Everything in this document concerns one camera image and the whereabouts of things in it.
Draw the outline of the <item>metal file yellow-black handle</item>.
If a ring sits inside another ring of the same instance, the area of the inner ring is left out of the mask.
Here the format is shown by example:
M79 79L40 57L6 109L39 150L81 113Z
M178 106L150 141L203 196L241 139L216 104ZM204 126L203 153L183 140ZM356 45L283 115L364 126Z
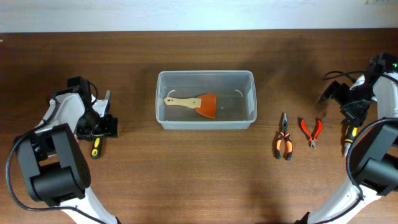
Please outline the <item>metal file yellow-black handle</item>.
M93 109L103 117L109 111L109 101L111 98L111 90L107 90L103 100L98 100L94 105ZM103 140L101 138L94 138L93 147L91 149L91 158L99 159L102 151Z

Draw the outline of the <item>clear plastic container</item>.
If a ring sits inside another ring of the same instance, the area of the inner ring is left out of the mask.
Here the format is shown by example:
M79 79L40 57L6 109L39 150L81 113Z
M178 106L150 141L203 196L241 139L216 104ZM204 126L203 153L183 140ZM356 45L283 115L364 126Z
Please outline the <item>clear plastic container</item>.
M257 118L254 75L248 70L160 72L155 114L164 129L247 129Z

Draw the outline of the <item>orange scraper wooden handle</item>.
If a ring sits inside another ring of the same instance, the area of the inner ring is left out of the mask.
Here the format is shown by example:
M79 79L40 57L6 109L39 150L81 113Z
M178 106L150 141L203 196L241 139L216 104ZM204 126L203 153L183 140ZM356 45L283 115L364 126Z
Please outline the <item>orange scraper wooden handle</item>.
M196 98L172 98L166 97L164 103L169 106L184 106L195 110L198 114L215 119L216 118L216 93L207 93Z

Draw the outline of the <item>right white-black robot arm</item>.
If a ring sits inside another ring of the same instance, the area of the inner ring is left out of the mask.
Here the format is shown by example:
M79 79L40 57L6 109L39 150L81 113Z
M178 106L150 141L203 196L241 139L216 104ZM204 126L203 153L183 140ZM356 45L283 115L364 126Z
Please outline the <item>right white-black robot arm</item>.
M397 57L382 52L352 78L334 81L319 101L334 99L347 124L344 143L347 176L339 189L299 223L348 223L370 203L397 191Z

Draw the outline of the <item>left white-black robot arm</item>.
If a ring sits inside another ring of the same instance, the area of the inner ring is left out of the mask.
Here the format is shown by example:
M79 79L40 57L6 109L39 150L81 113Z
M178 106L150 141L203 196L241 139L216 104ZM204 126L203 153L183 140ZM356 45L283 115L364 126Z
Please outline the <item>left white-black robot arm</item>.
M91 158L101 155L102 140L118 136L118 120L109 112L111 91L103 99L83 77L70 78L56 91L41 122L16 137L16 156L31 199L44 202L43 211L63 211L75 223L119 223L91 188L88 163L80 141L93 143Z

